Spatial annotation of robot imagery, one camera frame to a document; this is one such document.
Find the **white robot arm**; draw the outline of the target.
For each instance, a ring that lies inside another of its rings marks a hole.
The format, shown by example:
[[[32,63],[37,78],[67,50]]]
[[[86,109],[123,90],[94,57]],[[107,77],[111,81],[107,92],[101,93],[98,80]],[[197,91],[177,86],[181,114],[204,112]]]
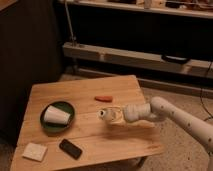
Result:
[[[153,97],[149,103],[128,104],[120,107],[120,110],[128,123],[139,120],[157,122],[169,118],[203,146],[209,155],[207,171],[213,171],[213,125],[159,96]]]

